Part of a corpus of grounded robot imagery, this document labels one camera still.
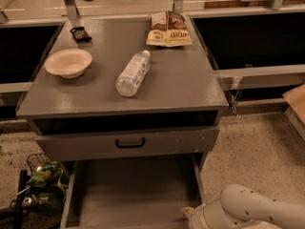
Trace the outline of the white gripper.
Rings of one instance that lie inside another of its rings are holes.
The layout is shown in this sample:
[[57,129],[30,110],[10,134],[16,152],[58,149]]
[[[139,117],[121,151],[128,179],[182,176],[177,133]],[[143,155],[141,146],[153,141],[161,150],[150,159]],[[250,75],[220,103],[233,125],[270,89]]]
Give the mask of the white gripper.
[[197,207],[183,207],[190,229],[243,229],[252,225],[250,219],[238,219],[226,212],[220,200]]

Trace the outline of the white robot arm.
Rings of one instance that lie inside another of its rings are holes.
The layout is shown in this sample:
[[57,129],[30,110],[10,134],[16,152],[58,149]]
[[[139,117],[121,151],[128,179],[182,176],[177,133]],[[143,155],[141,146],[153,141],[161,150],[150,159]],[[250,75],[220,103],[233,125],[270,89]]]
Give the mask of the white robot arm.
[[243,229],[260,221],[280,229],[305,229],[305,206],[265,197],[238,184],[226,186],[220,198],[184,207],[190,229]]

